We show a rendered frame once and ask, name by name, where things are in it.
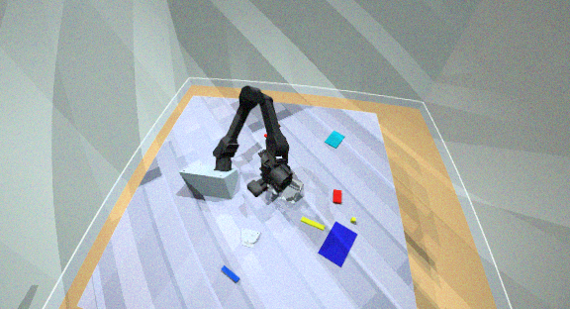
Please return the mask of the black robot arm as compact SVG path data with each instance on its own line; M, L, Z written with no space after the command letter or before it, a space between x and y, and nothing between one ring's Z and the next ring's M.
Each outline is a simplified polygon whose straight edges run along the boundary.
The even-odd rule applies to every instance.
M257 153L261 157L261 169L270 175L267 183L272 185L276 193L280 193L292 182L293 172L285 164L288 164L289 144L281 133L276 117L273 99L263 93L259 88L245 86L240 91L239 107L226 135L218 142L213 150L216 158L216 168L222 172L232 170L232 157L238 152L238 136L244 121L251 109L260 106L263 122L266 129L266 149ZM276 158L282 156L282 158Z

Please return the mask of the yellow rectangular bar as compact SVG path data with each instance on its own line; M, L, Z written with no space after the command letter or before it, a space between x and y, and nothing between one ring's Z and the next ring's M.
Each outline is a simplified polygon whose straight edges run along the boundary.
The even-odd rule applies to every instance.
M320 229L320 230L322 230L322 231L323 231L324 228L325 228L325 225L323 225L323 224L318 224L318 223L316 223L316 222L314 222L314 221L311 221L311 220L305 218L304 216L303 216L301 222L303 222L303 223L305 223L305 224L307 224L307 225L309 225L309 226L316 227L316 228L318 228L318 229Z

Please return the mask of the small cyan block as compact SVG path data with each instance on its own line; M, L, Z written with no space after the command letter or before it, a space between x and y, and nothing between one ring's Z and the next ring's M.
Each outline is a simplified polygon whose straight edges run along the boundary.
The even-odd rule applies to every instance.
M344 135L336 131L332 131L331 135L325 140L325 143L332 146L333 148L336 148L339 145L339 143L343 140L343 138Z

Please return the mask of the small red block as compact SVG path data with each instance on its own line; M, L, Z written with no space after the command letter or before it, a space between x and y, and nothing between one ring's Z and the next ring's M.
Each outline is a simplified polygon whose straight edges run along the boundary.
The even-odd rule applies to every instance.
M334 190L333 190L333 200L332 200L332 203L334 203L334 204L339 203L339 204L340 204L340 202L341 202L341 196L342 196L341 190L336 190L336 189L334 189Z

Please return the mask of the blue rectangular bar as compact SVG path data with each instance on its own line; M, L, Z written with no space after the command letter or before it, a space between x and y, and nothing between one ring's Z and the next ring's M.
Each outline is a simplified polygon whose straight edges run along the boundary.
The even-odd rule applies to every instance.
M231 279L233 279L235 282L238 282L239 277L236 276L231 270L229 270L226 266L223 266L222 271L224 273L226 273Z

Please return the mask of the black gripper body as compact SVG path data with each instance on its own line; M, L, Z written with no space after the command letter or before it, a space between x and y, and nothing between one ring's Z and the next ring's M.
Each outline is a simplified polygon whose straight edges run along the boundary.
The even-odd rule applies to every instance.
M285 164L285 165L289 170L291 170L291 168L288 164ZM259 169L261 170L260 176L262 177L259 179L260 182L257 183L255 180L253 180L247 185L247 188L250 190L250 192L252 193L252 195L254 197L257 197L258 195L260 195L263 192L263 190L267 188L267 184L268 184L267 180L268 180L268 178L270 179L269 174L264 173L262 171L261 167Z

